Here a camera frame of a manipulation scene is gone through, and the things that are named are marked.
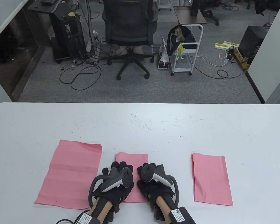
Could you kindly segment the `person's left hand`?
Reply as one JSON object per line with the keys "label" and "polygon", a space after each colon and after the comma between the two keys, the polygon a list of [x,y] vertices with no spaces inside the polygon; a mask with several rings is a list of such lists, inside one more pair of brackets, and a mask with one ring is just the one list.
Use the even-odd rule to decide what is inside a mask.
{"label": "person's left hand", "polygon": [[133,166],[127,165],[125,161],[114,161],[111,170],[104,168],[102,175],[94,178],[89,190],[89,207],[93,207],[92,198],[105,198],[111,202],[117,213],[119,204],[128,197],[133,187]]}

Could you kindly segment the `person's right hand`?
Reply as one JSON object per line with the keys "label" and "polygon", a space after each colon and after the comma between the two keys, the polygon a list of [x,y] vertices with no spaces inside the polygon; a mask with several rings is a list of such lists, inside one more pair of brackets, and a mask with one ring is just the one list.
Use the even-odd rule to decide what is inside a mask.
{"label": "person's right hand", "polygon": [[161,197],[172,210],[178,207],[177,182],[173,176],[165,173],[163,164],[144,163],[137,171],[140,176],[137,187],[152,208],[156,206],[158,197]]}

